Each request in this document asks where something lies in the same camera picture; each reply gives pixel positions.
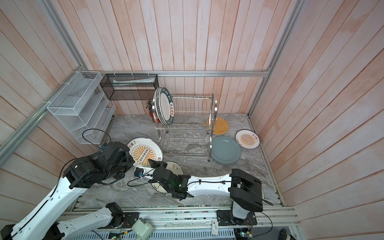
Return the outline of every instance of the dish rack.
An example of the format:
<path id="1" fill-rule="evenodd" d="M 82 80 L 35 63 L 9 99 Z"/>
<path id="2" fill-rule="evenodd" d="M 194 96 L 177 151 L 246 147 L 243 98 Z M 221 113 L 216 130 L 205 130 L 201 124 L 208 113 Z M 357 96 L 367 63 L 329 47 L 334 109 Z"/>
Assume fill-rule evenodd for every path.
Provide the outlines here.
<path id="1" fill-rule="evenodd" d="M 212 136 L 217 115 L 214 95 L 172 96 L 175 116 L 172 125 L 164 125 L 155 118 L 159 145 L 164 153 L 211 158 Z"/>
<path id="2" fill-rule="evenodd" d="M 47 107 L 56 119 L 82 144 L 100 144 L 108 127 L 115 106 L 104 99 L 103 92 L 95 93 L 101 81 L 101 74 L 92 71 L 79 71 L 57 94 Z"/>

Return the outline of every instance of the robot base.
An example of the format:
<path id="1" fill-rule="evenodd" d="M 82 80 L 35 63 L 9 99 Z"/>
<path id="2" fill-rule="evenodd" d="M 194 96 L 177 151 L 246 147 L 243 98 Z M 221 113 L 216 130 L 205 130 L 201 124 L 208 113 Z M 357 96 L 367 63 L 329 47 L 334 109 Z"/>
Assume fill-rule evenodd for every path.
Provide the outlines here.
<path id="1" fill-rule="evenodd" d="M 234 217 L 232 214 L 232 210 L 217 210 L 216 215 L 219 226 L 257 225 L 256 216 L 253 212 L 249 212 L 246 219 Z"/>

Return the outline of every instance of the wooden wall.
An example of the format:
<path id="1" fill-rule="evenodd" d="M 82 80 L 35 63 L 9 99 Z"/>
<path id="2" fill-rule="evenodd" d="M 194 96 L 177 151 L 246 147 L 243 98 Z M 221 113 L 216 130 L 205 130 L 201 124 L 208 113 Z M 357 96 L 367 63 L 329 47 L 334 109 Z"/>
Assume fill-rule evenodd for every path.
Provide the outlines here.
<path id="1" fill-rule="evenodd" d="M 75 68 L 38 0 L 0 0 L 0 144 Z M 0 229 L 46 196 L 64 162 L 93 152 L 49 114 L 0 169 Z"/>
<path id="2" fill-rule="evenodd" d="M 308 1 L 252 116 L 308 239 L 384 237 L 383 25 L 383 0 Z"/>
<path id="3" fill-rule="evenodd" d="M 263 70 L 296 0 L 52 0 L 91 70 Z M 258 77 L 159 78 L 172 94 L 214 93 L 220 113 L 247 113 Z M 145 114 L 145 101 L 115 101 Z"/>

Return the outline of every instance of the plate with orange sunburst pattern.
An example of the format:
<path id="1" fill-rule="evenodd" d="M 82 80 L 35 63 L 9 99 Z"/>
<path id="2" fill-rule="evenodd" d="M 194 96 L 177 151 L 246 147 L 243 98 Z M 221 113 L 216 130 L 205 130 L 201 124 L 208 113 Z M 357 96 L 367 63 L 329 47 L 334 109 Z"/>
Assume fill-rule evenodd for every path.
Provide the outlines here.
<path id="1" fill-rule="evenodd" d="M 158 162 L 163 161 L 163 151 L 160 146 L 150 138 L 134 138 L 128 142 L 127 146 L 129 147 L 129 154 L 139 165 L 149 167 L 149 159 Z"/>
<path id="2" fill-rule="evenodd" d="M 259 136 L 248 129 L 242 129 L 235 135 L 235 139 L 240 147 L 245 149 L 255 149 L 260 145 Z"/>

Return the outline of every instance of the small round plate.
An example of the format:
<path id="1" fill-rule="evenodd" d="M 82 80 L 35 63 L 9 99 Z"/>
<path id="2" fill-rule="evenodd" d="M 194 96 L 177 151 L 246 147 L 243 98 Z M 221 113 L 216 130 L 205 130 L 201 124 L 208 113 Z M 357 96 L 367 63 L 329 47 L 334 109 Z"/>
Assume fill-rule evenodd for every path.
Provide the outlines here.
<path id="1" fill-rule="evenodd" d="M 212 140 L 212 158 L 223 164 L 232 164 L 241 157 L 241 148 L 237 142 L 226 136 Z"/>
<path id="2" fill-rule="evenodd" d="M 239 130 L 235 134 L 235 139 L 237 143 L 245 149 L 255 149 L 260 146 L 259 136 L 248 129 Z"/>
<path id="3" fill-rule="evenodd" d="M 161 88 L 159 93 L 160 112 L 168 125 L 172 125 L 175 116 L 172 97 L 166 88 Z"/>
<path id="4" fill-rule="evenodd" d="M 149 167 L 149 159 L 157 162 L 163 161 L 163 151 L 160 146 L 150 138 L 136 137 L 130 140 L 127 146 L 129 147 L 129 154 L 139 165 Z"/>
<path id="5" fill-rule="evenodd" d="M 153 100 L 152 100 L 152 106 L 154 106 L 154 110 L 156 111 L 156 115 L 157 115 L 158 119 L 160 120 L 160 122 L 162 124 L 166 125 L 166 122 L 163 118 L 163 115 L 162 115 L 161 109 L 160 109 L 160 103 L 159 103 L 160 90 L 161 90 L 161 88 L 157 88 L 155 90 L 155 94 L 153 95 Z"/>
<path id="6" fill-rule="evenodd" d="M 175 162 L 172 162 L 172 161 L 166 161 L 166 163 L 168 164 L 166 169 L 168 170 L 171 170 L 171 172 L 173 172 L 174 174 L 176 175 L 183 175 L 183 169 L 181 169 L 181 166 L 178 165 L 177 163 Z M 161 192 L 161 193 L 167 193 L 167 191 L 157 182 L 154 182 L 154 183 L 151 183 L 152 184 L 152 187 L 158 191 L 158 192 Z"/>

